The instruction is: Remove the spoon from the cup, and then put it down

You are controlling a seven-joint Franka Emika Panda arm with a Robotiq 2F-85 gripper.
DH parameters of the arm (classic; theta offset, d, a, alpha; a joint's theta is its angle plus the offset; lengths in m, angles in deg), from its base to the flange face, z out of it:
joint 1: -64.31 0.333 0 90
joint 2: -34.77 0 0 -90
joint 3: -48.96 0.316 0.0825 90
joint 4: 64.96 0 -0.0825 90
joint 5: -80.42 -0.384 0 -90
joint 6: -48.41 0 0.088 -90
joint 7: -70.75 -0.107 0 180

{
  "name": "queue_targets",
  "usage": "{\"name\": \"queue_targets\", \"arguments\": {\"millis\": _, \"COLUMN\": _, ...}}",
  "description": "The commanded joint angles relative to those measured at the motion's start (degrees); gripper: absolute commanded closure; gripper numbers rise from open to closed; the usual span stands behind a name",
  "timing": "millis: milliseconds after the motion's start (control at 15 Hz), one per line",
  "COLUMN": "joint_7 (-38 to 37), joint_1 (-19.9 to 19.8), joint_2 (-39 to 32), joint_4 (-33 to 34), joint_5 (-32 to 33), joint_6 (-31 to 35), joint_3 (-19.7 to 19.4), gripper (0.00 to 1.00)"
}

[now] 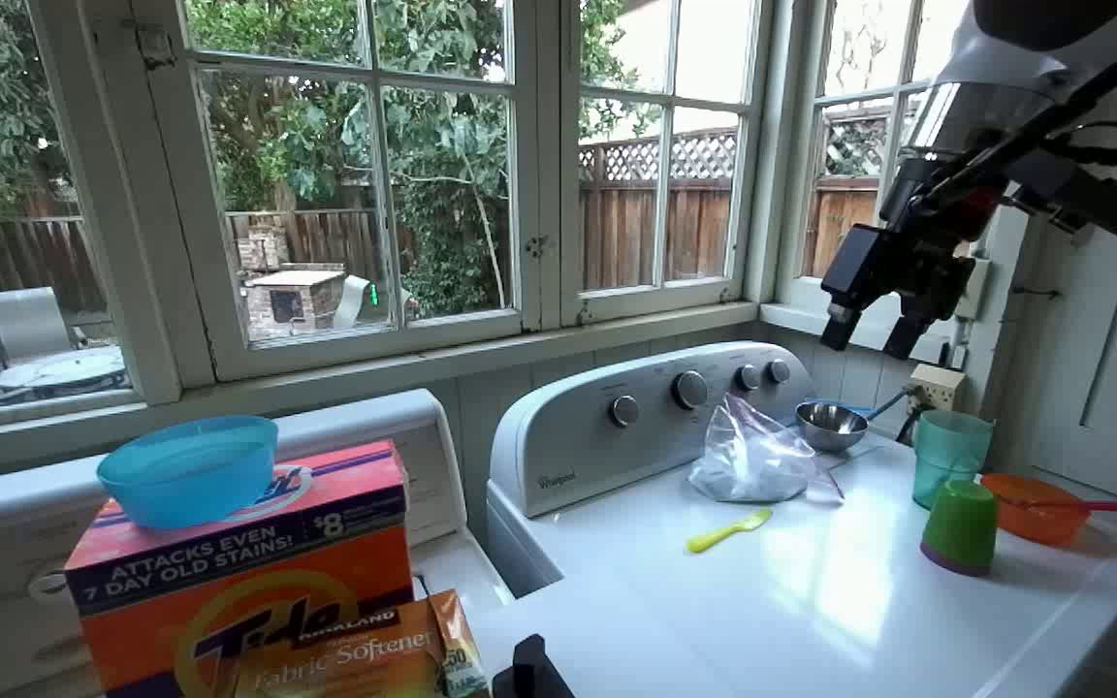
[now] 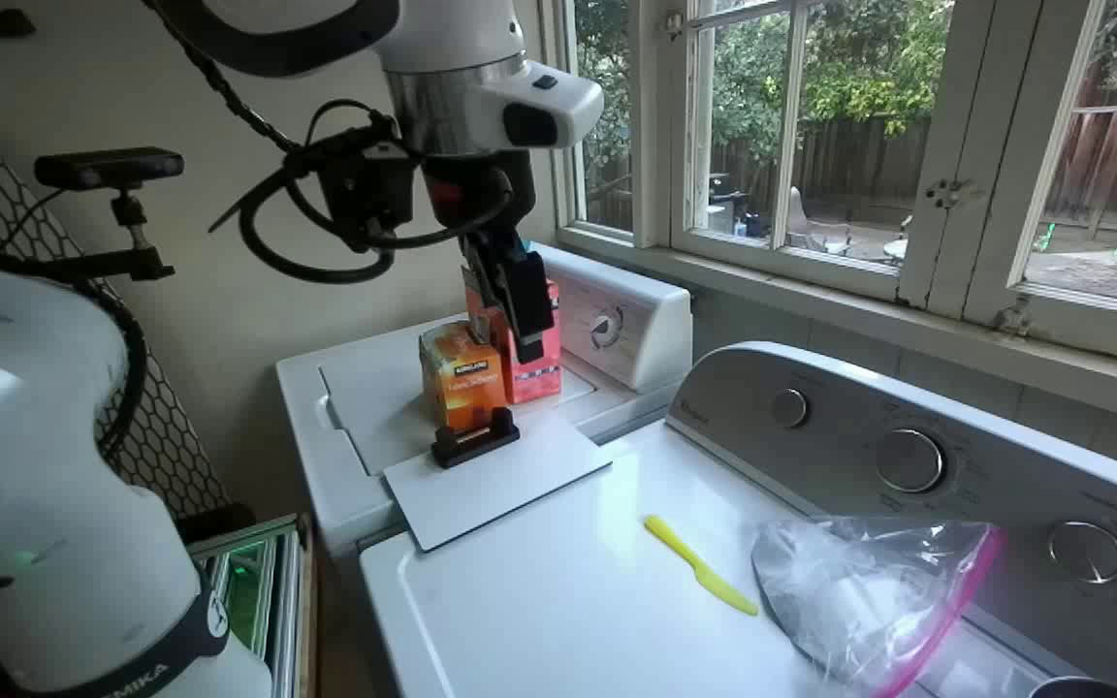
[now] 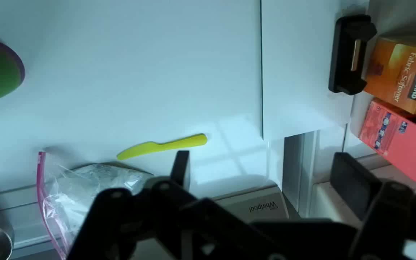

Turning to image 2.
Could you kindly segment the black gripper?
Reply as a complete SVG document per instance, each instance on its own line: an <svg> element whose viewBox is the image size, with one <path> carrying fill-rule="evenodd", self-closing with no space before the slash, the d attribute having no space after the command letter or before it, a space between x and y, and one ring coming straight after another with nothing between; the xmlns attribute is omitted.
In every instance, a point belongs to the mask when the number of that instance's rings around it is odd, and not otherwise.
<svg viewBox="0 0 1117 698"><path fill-rule="evenodd" d="M485 343L504 349L508 332L514 332L514 356L525 365L539 361L555 316L543 257L518 250L518 220L534 206L526 157L429 161L423 180L442 224L467 224L478 214L498 211L481 234L460 239L467 308Z"/></svg>

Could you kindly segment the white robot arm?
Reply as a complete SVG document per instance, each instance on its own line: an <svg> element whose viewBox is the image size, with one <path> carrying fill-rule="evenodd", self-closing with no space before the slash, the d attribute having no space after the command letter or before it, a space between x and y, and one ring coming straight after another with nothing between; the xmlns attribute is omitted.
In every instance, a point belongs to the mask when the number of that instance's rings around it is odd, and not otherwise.
<svg viewBox="0 0 1117 698"><path fill-rule="evenodd" d="M570 149L606 113L588 79L534 61L513 0L345 0L290 27L253 27L233 0L142 0L208 79L290 79L379 57L392 104L359 130L305 135L224 220L280 276L318 273L264 246L256 214L323 188L302 214L341 239L345 285L367 285L429 239L459 246L518 356L555 325L543 257L518 239L534 206L526 157ZM0 670L14 698L270 698L270 667L233 637L168 504L111 472L142 389L137 317L105 276L160 279L147 246L79 260L0 254Z"/></svg>

